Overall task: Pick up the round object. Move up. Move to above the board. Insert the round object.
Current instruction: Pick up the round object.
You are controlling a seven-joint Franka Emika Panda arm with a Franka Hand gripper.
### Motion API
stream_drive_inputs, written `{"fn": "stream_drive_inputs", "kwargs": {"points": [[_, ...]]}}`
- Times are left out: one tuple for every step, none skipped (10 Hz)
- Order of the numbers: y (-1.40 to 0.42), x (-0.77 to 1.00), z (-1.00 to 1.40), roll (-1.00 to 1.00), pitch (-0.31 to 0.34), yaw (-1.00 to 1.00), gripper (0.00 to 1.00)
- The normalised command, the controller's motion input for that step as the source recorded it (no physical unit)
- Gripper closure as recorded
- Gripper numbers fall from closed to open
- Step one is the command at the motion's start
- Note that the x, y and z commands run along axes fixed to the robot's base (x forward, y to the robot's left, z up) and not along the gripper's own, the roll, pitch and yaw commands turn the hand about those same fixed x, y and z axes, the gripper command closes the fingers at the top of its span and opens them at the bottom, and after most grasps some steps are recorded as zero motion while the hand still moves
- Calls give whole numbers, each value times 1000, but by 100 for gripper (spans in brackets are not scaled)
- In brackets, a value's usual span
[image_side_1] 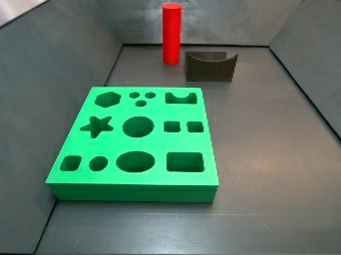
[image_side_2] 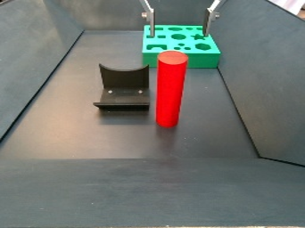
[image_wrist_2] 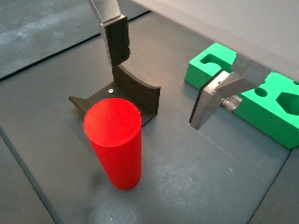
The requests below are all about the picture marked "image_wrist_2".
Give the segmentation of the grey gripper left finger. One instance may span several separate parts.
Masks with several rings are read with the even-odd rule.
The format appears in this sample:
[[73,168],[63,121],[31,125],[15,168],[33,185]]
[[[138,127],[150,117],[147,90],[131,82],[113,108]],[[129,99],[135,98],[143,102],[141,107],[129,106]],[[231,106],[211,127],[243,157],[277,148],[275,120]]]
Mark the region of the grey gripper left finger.
[[111,65],[118,66],[130,58],[127,17],[121,12],[118,0],[89,0],[89,3],[106,39]]

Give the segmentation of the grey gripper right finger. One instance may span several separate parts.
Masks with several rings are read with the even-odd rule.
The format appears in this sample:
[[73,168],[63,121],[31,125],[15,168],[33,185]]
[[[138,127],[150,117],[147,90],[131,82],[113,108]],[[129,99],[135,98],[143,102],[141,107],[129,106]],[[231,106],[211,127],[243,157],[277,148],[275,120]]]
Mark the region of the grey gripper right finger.
[[222,70],[199,91],[191,112],[191,126],[198,130],[221,107],[233,112],[242,103],[238,94],[257,88],[270,73],[271,70],[266,66],[238,54],[233,73]]

